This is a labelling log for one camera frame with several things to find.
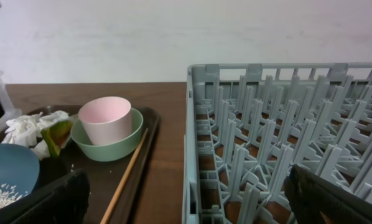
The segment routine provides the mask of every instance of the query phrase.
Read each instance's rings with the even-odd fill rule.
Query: dish rack
[[[4,114],[0,118],[0,132],[7,127],[6,121],[17,118],[22,114],[21,110],[16,109],[13,106],[9,95],[7,94],[6,85],[2,80],[2,76],[3,72],[0,71],[0,104],[4,110]]]
[[[226,69],[246,72],[220,80]],[[294,164],[372,204],[372,63],[192,65],[184,144],[182,223],[295,223]]]

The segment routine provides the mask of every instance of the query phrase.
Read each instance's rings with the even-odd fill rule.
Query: crumpled tissue
[[[18,144],[25,147],[35,146],[31,149],[37,157],[50,157],[48,146],[44,140],[37,144],[37,138],[41,138],[41,130],[47,128],[58,121],[68,119],[68,114],[64,111],[56,111],[47,116],[42,116],[42,112],[34,115],[23,115],[16,119],[6,121],[8,128],[2,143]]]

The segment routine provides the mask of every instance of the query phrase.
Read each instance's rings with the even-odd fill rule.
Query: blue bowl
[[[16,185],[15,192],[25,196],[31,193],[38,175],[39,160],[34,152],[24,146],[0,144],[0,184]]]

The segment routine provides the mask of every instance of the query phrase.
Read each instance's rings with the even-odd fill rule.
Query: green bowl
[[[141,141],[143,115],[138,110],[131,108],[131,117],[132,134],[116,143],[105,146],[93,145],[80,120],[78,120],[72,127],[72,139],[88,158],[99,162],[115,161],[133,152]]]

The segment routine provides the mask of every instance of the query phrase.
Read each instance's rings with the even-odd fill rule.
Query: pink cup
[[[96,146],[112,144],[132,134],[131,104],[121,97],[92,100],[80,109],[78,117]]]

